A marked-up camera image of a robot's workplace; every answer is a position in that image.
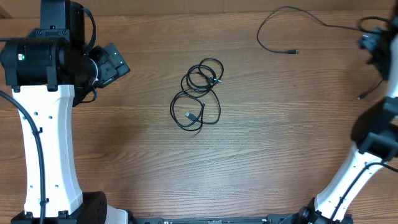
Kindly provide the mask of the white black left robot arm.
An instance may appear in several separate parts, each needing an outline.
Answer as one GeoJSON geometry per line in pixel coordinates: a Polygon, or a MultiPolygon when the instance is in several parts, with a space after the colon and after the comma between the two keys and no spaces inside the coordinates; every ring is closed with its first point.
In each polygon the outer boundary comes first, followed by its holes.
{"type": "Polygon", "coordinates": [[[13,223],[132,223],[103,192],[83,192],[75,171],[72,109],[129,72],[114,44],[9,39],[1,51],[7,96],[21,119],[27,192],[13,223]]]}

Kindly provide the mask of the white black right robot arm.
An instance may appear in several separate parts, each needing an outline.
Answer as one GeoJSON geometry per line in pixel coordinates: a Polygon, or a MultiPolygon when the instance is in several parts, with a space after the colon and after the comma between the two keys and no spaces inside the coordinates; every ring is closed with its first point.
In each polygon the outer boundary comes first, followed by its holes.
{"type": "Polygon", "coordinates": [[[365,18],[359,20],[363,32],[359,46],[367,49],[369,60],[387,81],[385,97],[360,115],[351,130],[353,142],[348,157],[326,188],[298,213],[283,223],[352,223],[346,215],[351,202],[371,177],[397,157],[397,11],[383,19],[386,29],[366,30],[365,18]]]}

